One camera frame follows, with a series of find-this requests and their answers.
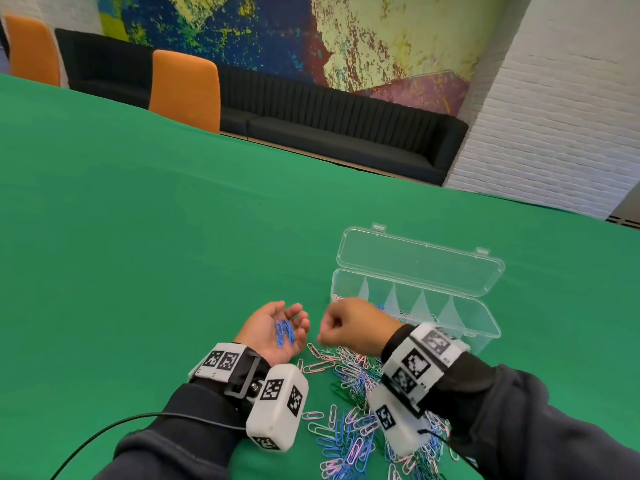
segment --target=open palm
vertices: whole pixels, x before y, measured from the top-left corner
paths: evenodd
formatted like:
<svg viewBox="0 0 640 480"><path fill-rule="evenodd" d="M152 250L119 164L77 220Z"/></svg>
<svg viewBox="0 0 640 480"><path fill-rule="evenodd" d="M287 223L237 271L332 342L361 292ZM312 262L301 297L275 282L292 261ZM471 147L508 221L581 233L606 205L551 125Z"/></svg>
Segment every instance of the open palm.
<svg viewBox="0 0 640 480"><path fill-rule="evenodd" d="M308 317L309 314L302 311L302 305L299 303L285 309L284 301L272 301L247 318L234 341L251 347L272 367L279 363L287 363L307 344L310 327ZM295 337L293 344L285 334L284 345L282 348L278 347L276 320L291 320Z"/></svg>

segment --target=clear plastic box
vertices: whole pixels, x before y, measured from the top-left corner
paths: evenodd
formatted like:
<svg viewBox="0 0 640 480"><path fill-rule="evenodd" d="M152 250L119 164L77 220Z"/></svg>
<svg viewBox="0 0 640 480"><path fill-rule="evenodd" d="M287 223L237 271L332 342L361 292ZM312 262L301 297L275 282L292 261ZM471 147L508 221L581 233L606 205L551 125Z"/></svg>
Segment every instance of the clear plastic box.
<svg viewBox="0 0 640 480"><path fill-rule="evenodd" d="M342 234L331 300L357 296L396 318L436 323L478 354L501 332L483 296L503 274L501 259L386 233L386 226Z"/></svg>

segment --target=orange chair back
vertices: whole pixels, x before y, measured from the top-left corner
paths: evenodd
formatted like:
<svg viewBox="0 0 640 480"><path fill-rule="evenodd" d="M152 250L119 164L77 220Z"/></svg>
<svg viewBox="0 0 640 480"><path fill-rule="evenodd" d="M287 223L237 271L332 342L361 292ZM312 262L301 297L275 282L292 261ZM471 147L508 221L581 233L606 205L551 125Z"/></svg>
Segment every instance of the orange chair back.
<svg viewBox="0 0 640 480"><path fill-rule="evenodd" d="M149 111L220 133L218 68L193 55L156 50Z"/></svg>
<svg viewBox="0 0 640 480"><path fill-rule="evenodd" d="M35 18L5 15L11 75L60 87L58 49L49 27Z"/></svg>

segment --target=sleeve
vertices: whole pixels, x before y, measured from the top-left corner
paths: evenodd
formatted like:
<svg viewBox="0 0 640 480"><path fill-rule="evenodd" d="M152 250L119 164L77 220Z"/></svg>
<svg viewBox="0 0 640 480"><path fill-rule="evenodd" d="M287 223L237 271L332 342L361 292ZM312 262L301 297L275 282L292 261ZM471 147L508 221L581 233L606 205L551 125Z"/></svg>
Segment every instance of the sleeve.
<svg viewBox="0 0 640 480"><path fill-rule="evenodd" d="M412 330L398 329L383 361ZM547 388L532 374L464 353L428 399L428 409L450 421L453 449L475 459L484 478L640 478L640 453L550 406Z"/></svg>
<svg viewBox="0 0 640 480"><path fill-rule="evenodd" d="M203 383L180 386L163 411L244 427L235 407ZM243 438L244 431L158 417L125 436L95 480L226 480L231 455Z"/></svg>

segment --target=person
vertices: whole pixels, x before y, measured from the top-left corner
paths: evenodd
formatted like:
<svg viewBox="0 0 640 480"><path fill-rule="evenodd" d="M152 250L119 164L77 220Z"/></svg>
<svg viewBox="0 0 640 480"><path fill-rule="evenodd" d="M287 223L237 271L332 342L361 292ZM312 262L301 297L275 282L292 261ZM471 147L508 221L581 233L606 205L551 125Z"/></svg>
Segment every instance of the person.
<svg viewBox="0 0 640 480"><path fill-rule="evenodd" d="M274 319L290 319L293 344L276 345ZM345 346L386 361L414 327L394 320L366 301L332 303L317 341ZM260 354L269 366L287 363L303 350L310 329L300 304L267 303L251 315L235 342ZM164 411L243 426L224 386L197 378L181 385ZM491 367L462 354L428 393L428 409L451 423L451 444L473 458L486 479L618 480L640 478L640 454L603 430L572 419L548 404L540 379L505 365ZM158 417L125 436L114 459L95 480L227 479L228 463L245 434L188 419Z"/></svg>

